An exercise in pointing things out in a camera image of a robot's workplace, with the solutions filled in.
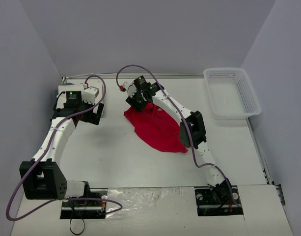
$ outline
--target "laundry basket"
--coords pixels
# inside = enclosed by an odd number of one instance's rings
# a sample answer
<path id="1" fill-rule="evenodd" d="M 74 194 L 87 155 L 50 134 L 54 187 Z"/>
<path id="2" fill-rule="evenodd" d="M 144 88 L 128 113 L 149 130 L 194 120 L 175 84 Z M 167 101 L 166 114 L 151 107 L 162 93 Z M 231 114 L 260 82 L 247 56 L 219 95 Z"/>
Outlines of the laundry basket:
<path id="1" fill-rule="evenodd" d="M 247 73 L 240 68 L 204 70 L 207 91 L 216 119 L 246 119 L 261 113 Z"/>

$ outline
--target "red cloth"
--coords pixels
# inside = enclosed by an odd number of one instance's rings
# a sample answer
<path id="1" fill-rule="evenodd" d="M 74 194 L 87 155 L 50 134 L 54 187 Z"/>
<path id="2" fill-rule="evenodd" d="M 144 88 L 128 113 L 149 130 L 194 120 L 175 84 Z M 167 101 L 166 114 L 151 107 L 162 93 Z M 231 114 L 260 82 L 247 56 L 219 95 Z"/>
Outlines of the red cloth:
<path id="1" fill-rule="evenodd" d="M 186 147 L 179 140 L 179 125 L 160 107 L 148 104 L 141 112 L 132 107 L 124 112 L 124 116 L 135 127 L 136 134 L 149 146 L 167 152 L 187 152 Z"/>

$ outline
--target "red garment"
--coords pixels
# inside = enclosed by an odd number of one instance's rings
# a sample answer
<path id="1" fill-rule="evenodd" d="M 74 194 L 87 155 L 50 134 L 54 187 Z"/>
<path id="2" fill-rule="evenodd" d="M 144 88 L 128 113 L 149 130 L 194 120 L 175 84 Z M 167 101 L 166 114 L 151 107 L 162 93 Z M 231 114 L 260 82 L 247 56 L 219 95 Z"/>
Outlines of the red garment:
<path id="1" fill-rule="evenodd" d="M 159 151 L 187 152 L 186 147 L 179 140 L 179 125 L 160 107 L 148 104 L 141 112 L 132 107 L 124 112 L 124 116 L 135 127 L 135 133 L 149 146 Z"/>

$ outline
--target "table surface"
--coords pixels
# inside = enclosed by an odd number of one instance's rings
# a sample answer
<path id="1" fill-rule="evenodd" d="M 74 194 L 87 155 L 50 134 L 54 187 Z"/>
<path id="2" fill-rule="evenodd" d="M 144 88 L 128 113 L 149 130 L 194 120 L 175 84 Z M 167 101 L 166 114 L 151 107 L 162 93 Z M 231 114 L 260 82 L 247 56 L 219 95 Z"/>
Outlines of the table surface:
<path id="1" fill-rule="evenodd" d="M 279 197 L 266 185 L 246 120 L 214 120 L 204 79 L 160 79 L 181 104 L 203 114 L 209 147 L 233 185 L 238 186 L 244 215 L 198 217 L 193 186 L 207 185 L 190 153 L 152 149 L 123 117 L 129 105 L 114 80 L 106 80 L 101 124 L 80 123 L 70 137 L 60 167 L 70 180 L 109 188 L 109 199 L 123 210 L 104 220 L 86 220 L 82 235 L 232 235 L 291 236 Z M 44 201 L 23 196 L 18 216 Z M 12 236 L 70 236 L 69 220 L 59 220 L 61 201 L 53 202 L 14 224 Z M 107 210 L 114 208 L 107 204 Z M 73 220 L 80 231 L 82 222 Z"/>
<path id="2" fill-rule="evenodd" d="M 203 114 L 209 148 L 233 185 L 266 184 L 246 120 L 213 119 L 204 79 L 160 82 L 181 104 Z M 100 124 L 80 122 L 69 138 L 60 162 L 65 177 L 86 180 L 92 188 L 206 186 L 203 170 L 194 165 L 190 151 L 160 152 L 136 135 L 123 116 L 129 108 L 127 94 L 118 90 L 115 80 L 106 84 Z"/>

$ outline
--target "white basket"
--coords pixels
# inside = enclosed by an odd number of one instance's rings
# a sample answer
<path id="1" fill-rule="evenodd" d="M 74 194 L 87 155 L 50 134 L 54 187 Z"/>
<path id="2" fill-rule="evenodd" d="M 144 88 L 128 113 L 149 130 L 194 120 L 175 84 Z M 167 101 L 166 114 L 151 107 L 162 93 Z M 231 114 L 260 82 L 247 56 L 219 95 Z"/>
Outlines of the white basket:
<path id="1" fill-rule="evenodd" d="M 243 69 L 206 69 L 204 77 L 216 119 L 246 119 L 261 113 L 252 83 Z"/>

